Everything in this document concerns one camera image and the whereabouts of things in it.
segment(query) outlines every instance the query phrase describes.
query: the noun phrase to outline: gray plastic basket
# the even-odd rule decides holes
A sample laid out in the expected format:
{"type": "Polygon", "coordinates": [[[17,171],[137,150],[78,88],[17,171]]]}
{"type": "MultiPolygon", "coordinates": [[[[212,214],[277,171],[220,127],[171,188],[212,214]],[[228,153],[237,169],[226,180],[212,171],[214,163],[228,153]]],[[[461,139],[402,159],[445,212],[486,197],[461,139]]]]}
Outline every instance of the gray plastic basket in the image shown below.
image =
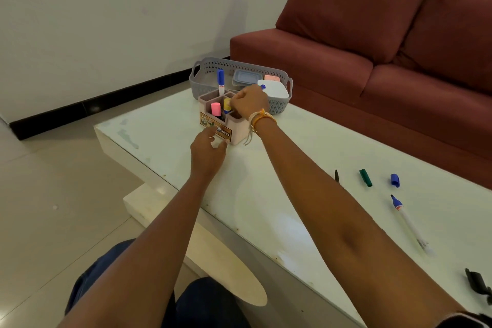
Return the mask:
{"type": "Polygon", "coordinates": [[[232,77],[237,69],[249,70],[262,75],[267,74],[270,76],[278,76],[280,81],[289,91],[289,98],[279,99],[268,97],[268,101],[270,103],[270,114],[282,113],[290,99],[292,99],[292,87],[294,83],[292,82],[292,78],[289,78],[286,72],[278,69],[267,68],[266,66],[246,64],[239,61],[218,59],[214,57],[206,57],[202,61],[197,61],[195,65],[193,65],[193,69],[191,70],[191,74],[189,76],[189,82],[191,84],[191,91],[195,99],[198,99],[198,96],[204,95],[207,92],[218,88],[218,69],[224,70],[225,89],[232,92],[238,92],[243,89],[243,86],[234,86],[232,84],[232,77]],[[195,73],[195,68],[198,66],[200,66],[200,70],[196,75],[193,75],[195,73]]]}

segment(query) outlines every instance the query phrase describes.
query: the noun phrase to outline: blue cap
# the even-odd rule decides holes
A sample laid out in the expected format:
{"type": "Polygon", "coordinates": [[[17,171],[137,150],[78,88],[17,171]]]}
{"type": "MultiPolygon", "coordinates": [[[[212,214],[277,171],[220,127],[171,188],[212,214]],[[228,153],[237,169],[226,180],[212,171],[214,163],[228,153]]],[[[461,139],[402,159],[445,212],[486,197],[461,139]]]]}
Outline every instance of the blue cap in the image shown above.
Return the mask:
{"type": "Polygon", "coordinates": [[[396,174],[391,174],[391,185],[394,185],[395,187],[399,187],[399,178],[396,174]]]}
{"type": "Polygon", "coordinates": [[[217,83],[219,86],[225,85],[224,70],[223,69],[217,70],[217,83]]]}
{"type": "Polygon", "coordinates": [[[403,204],[402,204],[400,201],[398,201],[398,200],[397,200],[397,198],[396,198],[395,196],[391,195],[391,198],[393,199],[393,206],[394,206],[395,208],[397,208],[397,209],[398,209],[398,208],[400,208],[400,207],[403,207],[403,204]]]}

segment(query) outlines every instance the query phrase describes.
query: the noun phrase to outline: table top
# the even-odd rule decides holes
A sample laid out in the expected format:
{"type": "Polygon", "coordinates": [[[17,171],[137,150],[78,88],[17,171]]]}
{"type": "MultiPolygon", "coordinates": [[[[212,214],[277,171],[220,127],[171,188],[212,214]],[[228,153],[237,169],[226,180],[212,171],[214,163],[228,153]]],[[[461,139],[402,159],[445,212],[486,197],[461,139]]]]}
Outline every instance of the table top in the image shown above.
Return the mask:
{"type": "MultiPolygon", "coordinates": [[[[485,298],[471,291],[464,273],[465,268],[480,272],[492,285],[492,191],[294,105],[275,118],[324,171],[333,176],[338,170],[341,185],[441,287],[470,311],[492,313],[485,298]],[[366,169],[371,188],[360,169],[366,169]],[[399,175],[400,188],[390,185],[392,173],[399,175]],[[391,194],[405,205],[437,256],[420,249],[391,194]]],[[[191,90],[96,128],[177,189],[188,179],[189,146],[203,129],[191,90]]],[[[362,323],[290,204],[260,138],[254,136],[247,146],[229,145],[202,208],[362,323]]]]}

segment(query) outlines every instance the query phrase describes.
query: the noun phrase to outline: fist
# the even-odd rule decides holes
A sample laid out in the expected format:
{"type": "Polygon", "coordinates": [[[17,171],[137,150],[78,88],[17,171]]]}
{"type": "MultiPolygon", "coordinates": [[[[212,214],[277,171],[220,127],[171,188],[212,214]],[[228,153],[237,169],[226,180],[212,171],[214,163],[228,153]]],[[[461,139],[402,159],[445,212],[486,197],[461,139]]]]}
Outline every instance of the fist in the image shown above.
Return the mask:
{"type": "Polygon", "coordinates": [[[270,110],[268,96],[263,89],[257,84],[243,88],[231,99],[231,107],[236,109],[243,118],[249,119],[249,116],[257,111],[264,109],[270,110]]]}
{"type": "Polygon", "coordinates": [[[217,174],[225,159],[227,143],[223,141],[217,148],[212,147],[217,126],[206,127],[191,143],[191,177],[209,184],[217,174]]]}

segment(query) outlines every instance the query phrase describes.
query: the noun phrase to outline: sofa backrest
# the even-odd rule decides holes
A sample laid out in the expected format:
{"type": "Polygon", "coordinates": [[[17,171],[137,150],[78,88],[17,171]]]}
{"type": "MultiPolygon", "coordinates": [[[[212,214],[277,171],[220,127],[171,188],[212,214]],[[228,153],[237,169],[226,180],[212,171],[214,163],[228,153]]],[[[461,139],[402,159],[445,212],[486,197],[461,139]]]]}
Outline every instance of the sofa backrest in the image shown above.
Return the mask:
{"type": "Polygon", "coordinates": [[[492,93],[492,0],[424,0],[394,63],[492,93]]]}
{"type": "Polygon", "coordinates": [[[276,27],[389,63],[423,0],[287,0],[276,27]]]}

